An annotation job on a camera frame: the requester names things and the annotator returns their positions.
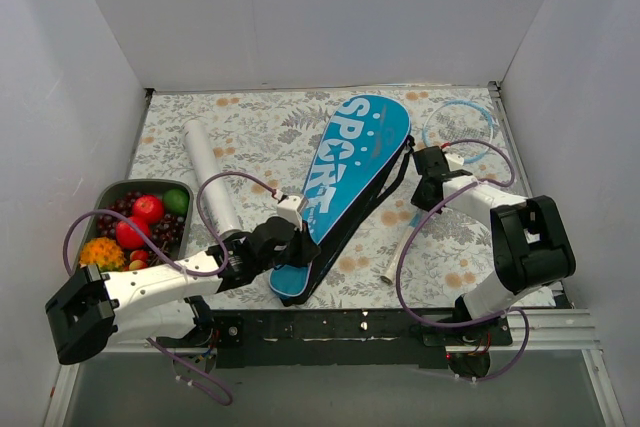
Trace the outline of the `blue badminton racket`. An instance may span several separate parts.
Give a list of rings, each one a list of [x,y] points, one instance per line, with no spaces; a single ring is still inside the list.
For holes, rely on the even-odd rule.
[[[458,135],[454,135],[451,133],[439,134],[436,128],[433,128],[433,129],[430,128],[431,124],[444,125],[445,124],[444,120],[434,120],[434,118],[439,116],[443,110],[450,109],[451,107],[454,107],[454,106],[464,106],[476,111],[486,121],[486,124],[487,124],[486,142],[488,142],[489,144],[493,142],[493,139],[495,137],[495,122],[489,110],[486,107],[481,106],[480,104],[473,101],[454,99],[454,100],[445,101],[441,106],[435,108],[423,123],[422,130],[421,130],[421,138],[426,147],[433,147],[436,145],[435,140],[431,140],[430,138],[431,133],[434,133],[437,138],[439,138],[440,140],[443,140],[443,144],[447,144],[448,142],[453,141],[454,138],[458,138]],[[488,152],[489,152],[489,148],[486,147],[482,152],[474,156],[468,156],[468,157],[462,156],[465,161],[464,166],[478,162]],[[380,280],[385,284],[387,285],[394,284],[397,268],[400,261],[400,256],[404,249],[404,246],[409,240],[413,230],[420,223],[424,215],[425,215],[425,212],[423,210],[417,209],[412,219],[410,220],[409,224],[407,225],[405,231],[403,232],[401,238],[399,239],[396,249],[388,263],[385,273],[380,276]]]

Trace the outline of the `blue racket bag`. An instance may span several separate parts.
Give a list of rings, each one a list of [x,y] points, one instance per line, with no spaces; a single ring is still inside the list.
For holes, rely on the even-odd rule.
[[[303,219],[321,252],[306,267],[271,271],[284,306],[309,300],[362,222],[400,186],[414,145],[407,109],[388,97],[353,97],[330,117],[303,185]]]

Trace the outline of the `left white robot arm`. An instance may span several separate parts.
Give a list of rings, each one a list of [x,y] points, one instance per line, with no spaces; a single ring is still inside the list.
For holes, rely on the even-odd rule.
[[[112,273],[78,268],[45,305],[58,361],[77,364],[110,344],[146,337],[203,346],[213,333],[208,317],[191,312],[177,320],[160,307],[248,285],[276,267],[306,268],[320,252],[306,225],[274,216],[251,232],[163,265]]]

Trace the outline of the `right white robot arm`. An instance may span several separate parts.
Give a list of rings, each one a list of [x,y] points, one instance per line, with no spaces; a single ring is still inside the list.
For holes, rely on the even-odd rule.
[[[464,344],[475,344],[489,331],[489,323],[507,315],[531,292],[571,277],[576,259],[555,201],[548,196],[523,197],[450,166],[444,150],[425,147],[413,153],[420,177],[411,203],[431,216],[450,207],[483,224],[491,234],[493,271],[473,290],[460,296],[452,315],[434,321],[403,309],[416,322],[432,329],[453,331]]]

